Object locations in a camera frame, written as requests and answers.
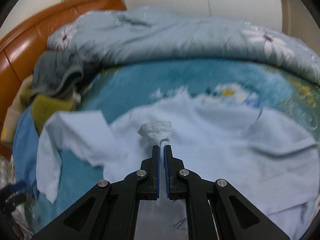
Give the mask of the light blue sweatshirt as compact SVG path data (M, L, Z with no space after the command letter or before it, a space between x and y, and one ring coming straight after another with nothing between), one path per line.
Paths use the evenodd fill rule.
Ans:
M103 178L114 183L137 170L153 145L171 145L203 179L230 182L291 239L307 230L319 195L319 144L312 134L273 109L186 91L110 124L101 111L54 113L39 138L37 189L55 202L61 150L102 167Z

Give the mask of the blue folded cloth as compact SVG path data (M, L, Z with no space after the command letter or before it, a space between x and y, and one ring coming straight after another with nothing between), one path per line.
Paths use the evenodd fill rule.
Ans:
M15 178L25 182L25 189L29 196L39 197L36 182L36 161L39 135L35 129L28 107L20 116L14 136L12 148L15 165Z

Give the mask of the beige and yellow fuzzy garment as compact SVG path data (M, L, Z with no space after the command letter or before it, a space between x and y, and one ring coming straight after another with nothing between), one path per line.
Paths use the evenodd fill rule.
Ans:
M29 100L32 80L31 75L23 80L11 106L7 109L1 133L1 143L8 148L13 146L18 120L28 106L31 107L31 118L36 132L40 134L45 122L53 113L56 111L73 111L75 105L81 101L81 95L76 93L75 89L68 92L62 99L39 94L34 100Z

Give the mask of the teal floral blanket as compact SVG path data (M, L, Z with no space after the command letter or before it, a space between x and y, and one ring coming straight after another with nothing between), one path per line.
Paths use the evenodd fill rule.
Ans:
M233 83L258 95L249 105L279 110L319 138L319 88L284 70L253 62L195 59L111 68L95 78L77 110L99 109L112 122L134 107L185 90L193 96L218 96Z

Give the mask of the blue floral quilt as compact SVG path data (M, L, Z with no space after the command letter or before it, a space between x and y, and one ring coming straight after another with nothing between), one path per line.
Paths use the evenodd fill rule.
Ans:
M300 39L248 21L158 7L86 12L52 33L47 46L112 65L195 57L253 61L319 84L319 56Z

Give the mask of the grey garment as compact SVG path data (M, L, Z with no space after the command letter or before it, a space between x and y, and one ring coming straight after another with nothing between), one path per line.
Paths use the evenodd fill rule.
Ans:
M84 64L79 57L66 51L45 51L35 64L30 97L61 96L83 77Z

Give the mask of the orange wooden headboard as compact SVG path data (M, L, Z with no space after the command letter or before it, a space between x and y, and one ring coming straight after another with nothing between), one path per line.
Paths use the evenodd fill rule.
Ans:
M49 7L23 21L1 39L1 128L22 81L47 49L57 29L91 10L126 10L122 0L70 0Z

